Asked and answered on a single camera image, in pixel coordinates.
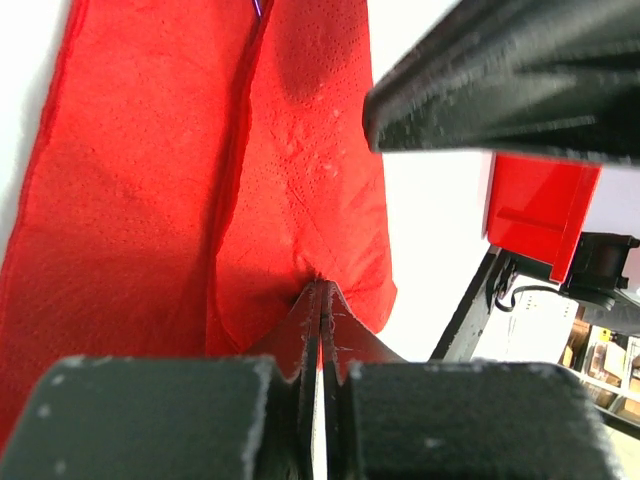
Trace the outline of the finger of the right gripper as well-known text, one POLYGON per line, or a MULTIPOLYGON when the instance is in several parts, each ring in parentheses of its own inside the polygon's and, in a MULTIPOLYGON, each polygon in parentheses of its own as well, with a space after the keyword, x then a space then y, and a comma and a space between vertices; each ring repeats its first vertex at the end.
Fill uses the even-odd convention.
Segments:
POLYGON ((367 93, 376 152, 639 161, 635 1, 461 1, 367 93))

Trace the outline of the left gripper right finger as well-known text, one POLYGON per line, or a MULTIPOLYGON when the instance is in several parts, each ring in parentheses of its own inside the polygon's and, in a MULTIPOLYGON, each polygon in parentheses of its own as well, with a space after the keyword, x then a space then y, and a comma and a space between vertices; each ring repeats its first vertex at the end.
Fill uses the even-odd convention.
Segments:
POLYGON ((622 479, 601 416, 551 363, 406 362, 352 313, 322 300, 332 479, 622 479))

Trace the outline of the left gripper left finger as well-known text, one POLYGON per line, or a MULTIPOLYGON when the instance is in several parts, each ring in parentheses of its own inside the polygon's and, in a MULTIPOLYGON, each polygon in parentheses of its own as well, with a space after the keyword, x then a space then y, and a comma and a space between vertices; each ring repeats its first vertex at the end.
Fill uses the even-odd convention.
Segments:
POLYGON ((70 356, 33 389, 5 479, 309 479, 320 286, 246 354, 70 356))

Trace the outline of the red paper napkin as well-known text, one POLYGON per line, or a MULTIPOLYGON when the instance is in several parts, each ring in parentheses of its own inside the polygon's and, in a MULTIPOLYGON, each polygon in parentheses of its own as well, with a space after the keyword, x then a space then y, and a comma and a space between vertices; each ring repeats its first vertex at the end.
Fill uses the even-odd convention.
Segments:
POLYGON ((248 349, 396 297, 363 1, 75 1, 1 273, 1 433, 58 359, 248 349))

